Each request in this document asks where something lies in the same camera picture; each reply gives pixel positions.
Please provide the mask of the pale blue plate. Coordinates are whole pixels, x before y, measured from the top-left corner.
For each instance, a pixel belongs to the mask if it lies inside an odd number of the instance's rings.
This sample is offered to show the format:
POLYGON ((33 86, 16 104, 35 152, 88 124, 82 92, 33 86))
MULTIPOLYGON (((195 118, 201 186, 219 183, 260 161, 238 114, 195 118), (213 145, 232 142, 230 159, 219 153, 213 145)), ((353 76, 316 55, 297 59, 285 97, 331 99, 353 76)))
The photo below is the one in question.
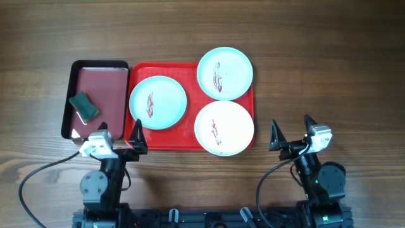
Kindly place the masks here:
POLYGON ((155 75, 140 81, 129 98, 129 111, 134 120, 151 130, 175 125, 184 115, 187 95, 173 78, 155 75))
POLYGON ((196 72, 202 91, 216 100, 235 100, 252 85, 253 67, 249 58, 233 47, 217 47, 199 61, 196 72))

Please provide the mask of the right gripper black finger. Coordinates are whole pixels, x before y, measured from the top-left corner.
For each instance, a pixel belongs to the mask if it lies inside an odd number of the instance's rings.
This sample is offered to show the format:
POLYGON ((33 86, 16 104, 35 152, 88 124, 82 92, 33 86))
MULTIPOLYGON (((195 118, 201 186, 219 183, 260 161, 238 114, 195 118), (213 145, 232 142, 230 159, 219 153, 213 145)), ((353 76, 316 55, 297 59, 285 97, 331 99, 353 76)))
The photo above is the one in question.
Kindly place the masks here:
POLYGON ((282 134, 282 131, 280 130, 276 121, 273 119, 271 121, 271 137, 268 149, 270 151, 280 151, 286 146, 287 146, 286 138, 282 134))
POLYGON ((318 124, 308 114, 305 114, 304 116, 304 123, 306 126, 307 133, 316 132, 316 127, 318 126, 318 124))

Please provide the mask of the green and yellow sponge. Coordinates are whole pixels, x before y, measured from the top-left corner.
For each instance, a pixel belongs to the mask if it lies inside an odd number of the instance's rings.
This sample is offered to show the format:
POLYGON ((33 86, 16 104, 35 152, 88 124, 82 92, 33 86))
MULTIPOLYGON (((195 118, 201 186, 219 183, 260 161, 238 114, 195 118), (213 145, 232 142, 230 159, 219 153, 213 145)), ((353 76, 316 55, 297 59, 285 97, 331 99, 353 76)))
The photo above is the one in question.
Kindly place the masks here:
POLYGON ((80 91, 69 99, 83 123, 87 124, 100 113, 99 109, 91 102, 86 92, 80 91))

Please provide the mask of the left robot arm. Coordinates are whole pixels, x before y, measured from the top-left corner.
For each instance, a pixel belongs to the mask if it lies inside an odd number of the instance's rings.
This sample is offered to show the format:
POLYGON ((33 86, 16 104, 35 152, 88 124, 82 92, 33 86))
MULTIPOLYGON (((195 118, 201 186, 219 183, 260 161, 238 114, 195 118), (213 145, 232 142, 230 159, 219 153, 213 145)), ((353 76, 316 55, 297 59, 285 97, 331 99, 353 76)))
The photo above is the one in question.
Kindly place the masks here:
POLYGON ((99 170, 84 175, 80 182, 83 195, 83 213, 73 215, 73 228, 138 227, 139 220, 128 203, 122 203, 120 196, 123 179, 128 176, 126 163, 139 161, 148 148, 142 131, 141 120, 136 120, 130 135, 131 148, 115 149, 114 139, 107 123, 91 133, 79 149, 82 156, 89 156, 101 162, 99 170))

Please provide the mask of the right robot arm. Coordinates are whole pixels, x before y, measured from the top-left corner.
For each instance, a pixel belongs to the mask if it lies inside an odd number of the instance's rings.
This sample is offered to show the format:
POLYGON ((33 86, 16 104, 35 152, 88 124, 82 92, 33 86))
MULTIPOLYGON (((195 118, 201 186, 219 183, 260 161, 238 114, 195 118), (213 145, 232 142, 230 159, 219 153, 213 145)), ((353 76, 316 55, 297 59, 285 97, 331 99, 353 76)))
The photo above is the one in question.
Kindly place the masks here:
POLYGON ((317 153, 332 140, 332 130, 304 116, 306 134, 301 140, 288 142, 276 121, 271 121, 270 151, 279 151, 281 161, 293 162, 307 200, 296 204, 302 227, 350 227, 352 221, 340 204, 346 196, 346 170, 336 162, 320 163, 317 153))

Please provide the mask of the white plate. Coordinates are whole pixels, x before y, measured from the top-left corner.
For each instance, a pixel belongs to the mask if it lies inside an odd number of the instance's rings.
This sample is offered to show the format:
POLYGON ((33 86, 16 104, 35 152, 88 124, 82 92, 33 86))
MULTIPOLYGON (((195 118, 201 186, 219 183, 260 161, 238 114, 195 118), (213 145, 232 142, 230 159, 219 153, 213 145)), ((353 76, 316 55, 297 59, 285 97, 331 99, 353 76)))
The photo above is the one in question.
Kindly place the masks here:
POLYGON ((254 137, 249 112, 233 101, 214 101, 197 114, 194 133, 203 149, 217 156, 244 151, 254 137))

